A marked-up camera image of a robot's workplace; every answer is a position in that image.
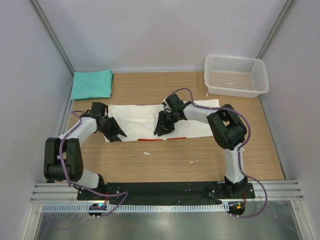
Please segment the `white printed t-shirt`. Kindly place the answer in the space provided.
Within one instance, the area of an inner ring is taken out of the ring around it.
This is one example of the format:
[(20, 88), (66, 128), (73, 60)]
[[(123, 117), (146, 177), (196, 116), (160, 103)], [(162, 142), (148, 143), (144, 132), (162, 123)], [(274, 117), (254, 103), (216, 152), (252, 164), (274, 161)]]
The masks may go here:
[(175, 130), (163, 136), (154, 135), (158, 114), (162, 104), (155, 105), (112, 105), (108, 116), (115, 118), (126, 137), (119, 135), (122, 142), (156, 141), (211, 137), (210, 126), (195, 120), (182, 120), (174, 125)]

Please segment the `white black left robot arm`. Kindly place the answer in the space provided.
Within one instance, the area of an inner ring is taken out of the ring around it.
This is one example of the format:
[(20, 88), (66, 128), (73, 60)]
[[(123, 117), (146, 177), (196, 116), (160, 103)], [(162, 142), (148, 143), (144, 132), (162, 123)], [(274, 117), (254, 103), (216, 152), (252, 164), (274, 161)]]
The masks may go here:
[(111, 143), (121, 142), (120, 136), (127, 135), (102, 102), (93, 102), (91, 109), (73, 114), (78, 120), (72, 128), (46, 140), (43, 174), (46, 180), (67, 181), (70, 187), (86, 190), (93, 199), (101, 200), (106, 194), (103, 177), (85, 169), (81, 146), (97, 132)]

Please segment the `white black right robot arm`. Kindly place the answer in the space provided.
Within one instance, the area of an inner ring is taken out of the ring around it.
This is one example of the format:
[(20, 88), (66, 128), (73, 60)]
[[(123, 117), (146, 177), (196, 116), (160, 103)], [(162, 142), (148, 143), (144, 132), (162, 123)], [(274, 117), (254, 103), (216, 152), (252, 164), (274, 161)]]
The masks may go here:
[(248, 183), (242, 163), (242, 148), (247, 128), (239, 115), (229, 104), (220, 107), (198, 105), (192, 101), (183, 102), (177, 94), (167, 97), (162, 103), (163, 110), (158, 113), (154, 135), (160, 137), (172, 133), (179, 121), (197, 121), (208, 124), (215, 142), (224, 149), (226, 174), (225, 192), (237, 198)]

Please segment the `folded teal t-shirt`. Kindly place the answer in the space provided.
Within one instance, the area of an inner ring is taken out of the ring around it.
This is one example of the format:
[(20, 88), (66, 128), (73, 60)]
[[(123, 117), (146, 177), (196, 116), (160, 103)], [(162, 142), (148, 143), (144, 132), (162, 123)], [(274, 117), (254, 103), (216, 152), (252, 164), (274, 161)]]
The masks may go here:
[(78, 72), (73, 76), (71, 100), (106, 99), (112, 95), (111, 70)]

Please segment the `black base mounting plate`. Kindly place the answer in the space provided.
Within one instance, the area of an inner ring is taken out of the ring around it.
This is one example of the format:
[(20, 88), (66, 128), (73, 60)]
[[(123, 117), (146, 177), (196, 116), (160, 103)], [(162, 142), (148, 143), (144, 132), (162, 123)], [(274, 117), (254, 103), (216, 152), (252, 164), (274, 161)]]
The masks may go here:
[(128, 192), (129, 204), (146, 201), (182, 201), (182, 200), (224, 200), (254, 199), (256, 197), (252, 183), (247, 183), (234, 192), (230, 186), (218, 181), (198, 182), (111, 182), (99, 183), (93, 189), (100, 194), (116, 195)]

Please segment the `left base electronics board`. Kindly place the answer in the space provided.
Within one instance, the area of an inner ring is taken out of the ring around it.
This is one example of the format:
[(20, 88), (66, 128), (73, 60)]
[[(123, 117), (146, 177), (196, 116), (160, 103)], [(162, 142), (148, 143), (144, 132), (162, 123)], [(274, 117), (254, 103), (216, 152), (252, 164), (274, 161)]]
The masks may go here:
[(107, 205), (105, 203), (94, 203), (88, 207), (88, 214), (91, 217), (99, 217), (107, 212)]

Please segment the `base electronics board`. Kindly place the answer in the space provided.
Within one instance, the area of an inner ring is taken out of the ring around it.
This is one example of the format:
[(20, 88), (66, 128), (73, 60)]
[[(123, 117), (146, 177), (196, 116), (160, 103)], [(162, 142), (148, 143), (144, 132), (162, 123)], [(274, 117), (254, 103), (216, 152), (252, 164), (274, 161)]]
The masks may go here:
[(245, 212), (246, 204), (244, 202), (230, 202), (228, 209), (229, 216), (239, 218)]
[(94, 203), (88, 207), (88, 214), (91, 217), (99, 217), (107, 212), (107, 205), (105, 203)]

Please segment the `white perforated plastic basket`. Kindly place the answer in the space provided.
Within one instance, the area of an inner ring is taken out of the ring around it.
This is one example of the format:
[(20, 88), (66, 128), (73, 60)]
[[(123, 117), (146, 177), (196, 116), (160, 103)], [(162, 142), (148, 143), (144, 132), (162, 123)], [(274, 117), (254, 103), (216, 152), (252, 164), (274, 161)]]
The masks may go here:
[(263, 60), (210, 54), (204, 62), (204, 84), (212, 95), (254, 99), (269, 91)]

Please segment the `right base electronics board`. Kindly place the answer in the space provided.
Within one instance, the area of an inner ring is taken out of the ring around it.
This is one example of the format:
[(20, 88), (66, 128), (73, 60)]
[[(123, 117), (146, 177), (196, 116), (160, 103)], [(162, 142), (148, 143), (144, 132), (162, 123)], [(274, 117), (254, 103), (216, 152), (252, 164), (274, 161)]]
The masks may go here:
[(245, 212), (246, 204), (244, 202), (230, 202), (228, 209), (229, 216), (239, 218)]

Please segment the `aluminium frame rail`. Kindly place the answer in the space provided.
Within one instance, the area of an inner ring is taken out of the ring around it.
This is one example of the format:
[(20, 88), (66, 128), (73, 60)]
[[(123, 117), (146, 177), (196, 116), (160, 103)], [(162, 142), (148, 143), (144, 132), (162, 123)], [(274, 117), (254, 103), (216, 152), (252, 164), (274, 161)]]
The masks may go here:
[[(262, 182), (269, 201), (303, 200), (296, 180), (267, 180)], [(37, 183), (30, 197), (31, 203), (68, 203), (77, 199), (78, 191), (62, 183)]]

